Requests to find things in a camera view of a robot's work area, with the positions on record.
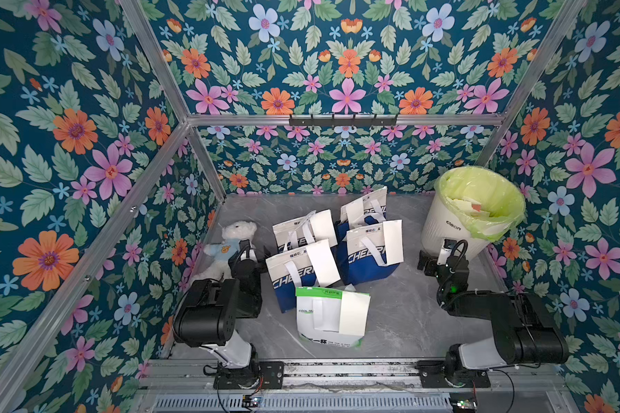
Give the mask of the green white takeout bag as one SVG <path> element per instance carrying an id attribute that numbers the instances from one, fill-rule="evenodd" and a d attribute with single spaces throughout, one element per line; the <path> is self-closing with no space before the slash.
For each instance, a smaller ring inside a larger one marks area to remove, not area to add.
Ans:
<path id="1" fill-rule="evenodd" d="M 323 287 L 296 289 L 296 323 L 301 337 L 310 342 L 341 348 L 361 345 L 365 334 L 354 337 L 339 333 L 341 298 L 344 291 L 356 292 Z"/>

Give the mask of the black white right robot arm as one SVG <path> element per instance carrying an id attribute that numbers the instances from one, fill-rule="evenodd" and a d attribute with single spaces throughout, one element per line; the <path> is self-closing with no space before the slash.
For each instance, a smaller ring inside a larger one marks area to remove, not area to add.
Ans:
<path id="1" fill-rule="evenodd" d="M 437 281 L 436 301 L 441 309 L 453 317 L 489 322 L 492 335 L 478 342 L 451 345 L 443 361 L 418 361 L 422 385 L 487 387 L 490 370 L 537 369 L 567 362 L 567 340 L 541 298 L 471 290 L 467 252 L 467 240 L 448 239 L 437 256 L 420 251 L 418 270 Z"/>

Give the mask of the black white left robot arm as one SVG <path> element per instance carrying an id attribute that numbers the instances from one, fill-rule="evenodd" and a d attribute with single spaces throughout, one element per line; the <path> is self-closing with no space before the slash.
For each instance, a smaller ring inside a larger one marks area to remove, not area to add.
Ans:
<path id="1" fill-rule="evenodd" d="M 227 261 L 228 280 L 195 280 L 173 320 L 175 342 L 206 350 L 217 360 L 208 376 L 214 389 L 257 393 L 282 388 L 284 363 L 260 361 L 253 344 L 236 330 L 238 319 L 256 319 L 263 298 L 262 264 L 248 240 Z"/>

